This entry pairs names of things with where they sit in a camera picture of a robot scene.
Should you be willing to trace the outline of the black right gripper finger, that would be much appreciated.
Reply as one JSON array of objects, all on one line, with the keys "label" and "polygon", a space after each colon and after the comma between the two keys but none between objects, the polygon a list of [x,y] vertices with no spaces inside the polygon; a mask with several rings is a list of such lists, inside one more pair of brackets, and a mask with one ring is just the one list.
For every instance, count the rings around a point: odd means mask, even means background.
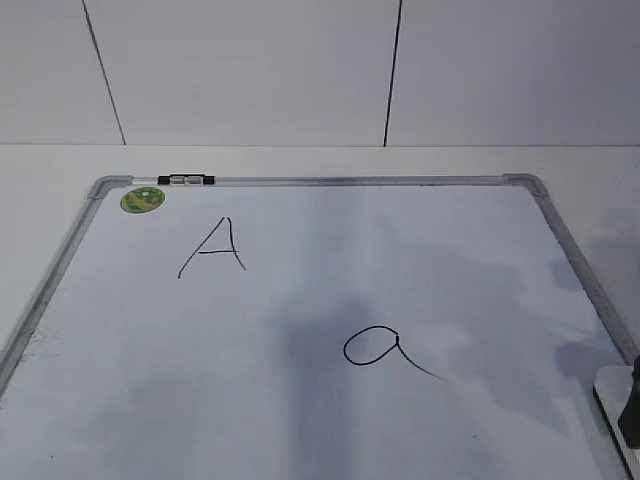
[{"label": "black right gripper finger", "polygon": [[630,394],[617,421],[626,446],[638,446],[640,444],[639,372],[640,357],[637,356],[633,364]]}]

